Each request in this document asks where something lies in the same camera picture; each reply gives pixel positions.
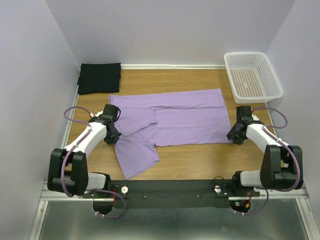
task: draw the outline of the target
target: metal frame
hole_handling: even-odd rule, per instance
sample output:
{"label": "metal frame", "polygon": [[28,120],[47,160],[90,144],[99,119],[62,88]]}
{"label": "metal frame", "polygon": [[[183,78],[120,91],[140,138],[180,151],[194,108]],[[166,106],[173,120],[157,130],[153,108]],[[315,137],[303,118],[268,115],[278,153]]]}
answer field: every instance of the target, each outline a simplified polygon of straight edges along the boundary
{"label": "metal frame", "polygon": [[[200,67],[196,67],[196,66],[184,66],[184,65],[179,65],[179,66],[171,66],[173,69],[177,69],[177,68],[181,68],[181,69],[224,69],[224,66],[219,66],[219,67],[213,67],[213,66],[200,66]],[[150,65],[150,69],[170,69],[170,67],[166,66],[166,65],[161,65],[161,66],[155,66],[155,65]],[[146,69],[145,65],[128,65],[128,66],[124,66],[124,69]],[[78,86],[76,87],[75,90],[75,96],[73,99],[73,103],[72,106],[76,106],[77,105],[77,101],[78,101]],[[270,111],[267,110],[269,118],[271,123],[273,124],[273,120],[271,118],[270,115]],[[75,110],[73,109],[72,111],[70,111],[70,118],[73,118],[75,114]],[[72,122],[68,121],[66,128],[65,128],[65,132],[64,132],[64,137],[61,143],[61,148],[64,148],[67,145],[67,141],[68,141],[68,137],[69,137],[69,133],[70,133],[70,129],[71,129],[71,125]],[[260,197],[253,197],[252,199],[259,199],[259,198],[265,198],[266,195],[265,194],[261,194]],[[310,240],[318,240],[320,239],[320,232],[316,223],[316,220],[314,218],[314,215],[312,213],[308,198],[309,198],[309,194],[307,191],[306,186],[303,184],[302,188],[299,190],[293,190],[291,192],[279,192],[279,191],[275,191],[275,190],[270,190],[269,191],[269,198],[270,199],[296,199],[302,220],[303,220],[303,224],[305,227],[305,230],[307,232],[308,238]],[[229,200],[238,200],[239,198],[237,197],[229,197]],[[43,187],[42,187],[42,191],[41,191],[41,196],[40,196],[40,200],[39,200],[39,205],[37,208],[37,212],[34,218],[34,222],[33,222],[33,226],[32,226],[32,230],[31,230],[31,234],[29,237],[29,240],[39,240],[40,237],[40,233],[41,233],[41,229],[42,229],[42,225],[44,223],[45,220],[45,215],[46,215],[46,210],[48,207],[48,203],[49,201],[93,201],[92,199],[85,199],[82,198],[81,196],[73,196],[73,197],[68,197],[63,193],[60,192],[53,192],[53,191],[49,191],[48,187],[47,187],[47,181],[43,182]],[[113,198],[104,198],[103,201],[113,201]]]}

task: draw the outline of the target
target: cable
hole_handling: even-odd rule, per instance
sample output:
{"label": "cable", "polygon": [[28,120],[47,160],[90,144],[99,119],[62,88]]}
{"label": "cable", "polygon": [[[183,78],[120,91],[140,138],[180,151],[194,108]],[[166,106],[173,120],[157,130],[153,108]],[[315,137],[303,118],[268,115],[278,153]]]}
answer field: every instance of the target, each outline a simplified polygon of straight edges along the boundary
{"label": "cable", "polygon": [[[67,120],[72,121],[72,122],[76,122],[76,123],[86,124],[89,127],[88,131],[83,135],[83,137],[81,137],[79,139],[79,141],[76,142],[76,145],[72,146],[72,148],[67,152],[67,154],[65,155],[65,157],[63,159],[63,162],[62,162],[62,166],[61,166],[61,185],[62,185],[62,189],[63,189],[64,193],[70,198],[73,197],[74,195],[69,193],[68,190],[67,190],[67,186],[66,186],[66,183],[65,183],[65,167],[66,167],[66,164],[67,164],[67,161],[68,161],[68,158],[69,158],[70,154],[90,134],[90,132],[92,130],[92,127],[88,122],[81,121],[81,120],[76,120],[76,119],[68,117],[67,116],[67,112],[69,112],[71,109],[82,109],[82,110],[85,110],[89,114],[89,116],[91,116],[91,114],[92,114],[88,109],[86,109],[86,108],[84,108],[82,106],[69,107],[63,113],[64,118],[66,118]],[[126,201],[123,199],[123,197],[121,195],[119,195],[118,193],[116,193],[114,191],[108,191],[108,190],[102,190],[102,189],[95,189],[93,191],[107,193],[107,194],[113,194],[114,196],[119,197],[121,199],[121,201],[123,202],[123,211],[119,215],[108,216],[108,215],[101,214],[100,212],[96,212],[96,215],[102,216],[103,218],[107,218],[107,219],[116,219],[116,218],[119,218],[120,216],[122,216],[124,214],[124,212],[126,211],[126,206],[127,205],[126,205]]]}
{"label": "cable", "polygon": [[[250,202],[251,199],[252,199],[252,194],[251,194],[250,190],[248,191],[248,193],[249,193],[249,196],[250,196],[250,198],[249,198],[249,202]],[[247,199],[247,195],[245,195],[244,199],[240,203],[242,204],[246,199]]]}
{"label": "cable", "polygon": [[101,189],[95,189],[95,190],[93,190],[93,191],[101,192],[101,193],[106,193],[106,194],[113,194],[113,195],[119,197],[119,198],[121,199],[121,201],[123,202],[123,210],[122,210],[122,212],[121,212],[120,214],[118,214],[118,215],[116,215],[116,216],[104,215],[104,214],[101,214],[101,213],[98,212],[98,211],[95,212],[96,215],[99,215],[99,216],[101,216],[101,217],[103,217],[103,218],[106,218],[106,219],[117,219],[117,218],[121,217],[121,216],[125,213],[125,211],[126,211],[126,209],[127,209],[127,204],[126,204],[126,201],[124,200],[124,198],[123,198],[120,194],[118,194],[118,193],[116,193],[116,192],[114,192],[114,191],[101,190]]}
{"label": "cable", "polygon": [[120,118],[120,115],[121,115],[121,110],[120,110],[120,108],[119,108],[119,115],[118,115],[118,117],[116,118],[115,122],[118,121],[118,119]]}
{"label": "cable", "polygon": [[250,211],[250,212],[246,212],[246,213],[244,213],[244,212],[238,212],[238,213],[241,213],[242,215],[252,215],[252,214],[256,214],[256,213],[260,212],[262,209],[265,208],[265,206],[267,205],[267,203],[268,203],[268,201],[269,201],[269,192],[268,192],[268,190],[265,189],[265,188],[259,188],[259,189],[265,190],[265,192],[266,192],[266,199],[265,199],[264,204],[263,204],[261,207],[259,207],[257,210]]}
{"label": "cable", "polygon": [[288,119],[286,118],[286,116],[280,112],[279,110],[273,108],[273,107],[268,107],[268,106],[260,106],[260,107],[256,107],[256,108],[253,108],[252,109],[252,112],[254,112],[255,110],[257,109],[270,109],[270,110],[273,110],[273,111],[276,111],[277,113],[279,113],[283,118],[284,118],[284,121],[285,121],[285,124],[283,126],[273,126],[273,125],[264,125],[262,130],[270,137],[272,138],[273,140],[275,140],[276,142],[278,142],[282,147],[284,147],[288,153],[291,155],[292,159],[293,159],[293,162],[294,162],[294,165],[295,165],[295,168],[296,168],[296,179],[295,179],[295,182],[294,184],[289,187],[288,189],[276,189],[277,191],[280,191],[280,192],[289,192],[291,190],[294,190],[298,184],[299,184],[299,181],[300,181],[300,166],[299,166],[299,163],[298,163],[298,160],[295,156],[295,154],[292,152],[292,150],[281,140],[281,138],[277,138],[276,136],[274,136],[271,132],[268,131],[267,127],[272,127],[272,128],[275,128],[275,129],[283,129],[285,128],[287,125],[288,125]]}
{"label": "cable", "polygon": [[284,121],[285,121],[283,126],[274,126],[274,125],[266,124],[265,125],[266,127],[271,127],[271,128],[275,128],[275,129],[284,129],[288,125],[287,117],[282,112],[280,112],[279,110],[277,110],[277,109],[275,109],[273,107],[269,107],[269,106],[259,106],[259,107],[252,108],[252,113],[255,110],[258,110],[258,109],[270,109],[270,110],[273,110],[273,111],[277,112],[278,114],[280,114],[283,117]]}
{"label": "cable", "polygon": [[202,193],[200,193],[198,195],[198,198],[202,198],[202,196],[205,195],[206,193],[212,193],[212,192],[215,192],[215,189],[212,187],[209,187],[209,188],[205,189],[204,191],[202,191]]}
{"label": "cable", "polygon": [[216,186],[212,186],[212,183],[213,183],[214,180],[216,180],[217,178],[221,178],[221,179],[225,180],[225,178],[222,177],[222,176],[216,176],[214,179],[212,179],[212,181],[211,181],[211,183],[210,183],[210,186],[213,188],[213,190],[215,189]]}

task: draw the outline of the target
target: white knob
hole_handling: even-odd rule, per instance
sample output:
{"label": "white knob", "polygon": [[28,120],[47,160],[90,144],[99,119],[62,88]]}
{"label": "white knob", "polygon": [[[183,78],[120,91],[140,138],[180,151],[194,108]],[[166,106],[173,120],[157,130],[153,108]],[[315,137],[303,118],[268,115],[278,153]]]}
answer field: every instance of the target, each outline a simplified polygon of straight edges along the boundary
{"label": "white knob", "polygon": [[123,194],[126,194],[126,193],[128,192],[128,187],[123,186],[123,187],[121,188],[121,192],[122,192]]}
{"label": "white knob", "polygon": [[218,193],[221,193],[221,187],[220,186],[215,186],[214,187],[214,191],[218,194]]}

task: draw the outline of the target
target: black base bar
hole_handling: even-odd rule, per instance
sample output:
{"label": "black base bar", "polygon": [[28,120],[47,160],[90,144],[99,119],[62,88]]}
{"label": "black base bar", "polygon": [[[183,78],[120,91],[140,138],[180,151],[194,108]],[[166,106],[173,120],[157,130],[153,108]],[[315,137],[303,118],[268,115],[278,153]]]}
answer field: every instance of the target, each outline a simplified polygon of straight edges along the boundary
{"label": "black base bar", "polygon": [[[128,187],[126,194],[121,193],[123,186]],[[214,187],[220,186],[221,192]],[[169,209],[169,208],[229,208],[229,197],[245,197],[248,191],[256,197],[259,193],[251,187],[232,190],[232,180],[113,180],[111,190],[120,194],[128,209]],[[113,198],[112,194],[93,192],[83,198]],[[120,200],[115,208],[123,208]]]}

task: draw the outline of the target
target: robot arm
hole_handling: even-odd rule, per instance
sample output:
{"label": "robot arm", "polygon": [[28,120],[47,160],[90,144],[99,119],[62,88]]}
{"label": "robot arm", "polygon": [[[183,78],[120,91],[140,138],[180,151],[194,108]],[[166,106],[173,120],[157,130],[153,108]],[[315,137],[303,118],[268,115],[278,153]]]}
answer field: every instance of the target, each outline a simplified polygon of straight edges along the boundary
{"label": "robot arm", "polygon": [[[114,123],[118,120],[120,109],[114,105],[106,104],[104,110],[90,119],[87,128],[64,149],[56,148],[50,157],[48,173],[48,189],[61,192],[61,170],[62,162],[67,153],[75,146],[70,153],[66,166],[71,164],[71,170],[64,171],[64,182],[68,192],[72,195],[82,196],[85,191],[90,190],[109,190],[111,185],[110,176],[104,173],[88,173],[87,158],[96,145],[104,140],[108,145],[115,144],[121,135],[115,128]],[[81,141],[88,131],[90,134]]]}
{"label": "robot arm", "polygon": [[[245,139],[252,140],[263,152],[261,170],[237,171],[233,180],[235,185],[260,187],[266,189],[288,189],[297,179],[297,167],[287,149],[279,143],[278,138],[266,126],[252,115],[250,106],[236,108],[236,123],[227,134],[235,144],[243,144]],[[295,189],[303,185],[302,150],[281,141],[294,153],[299,165],[300,180]]]}

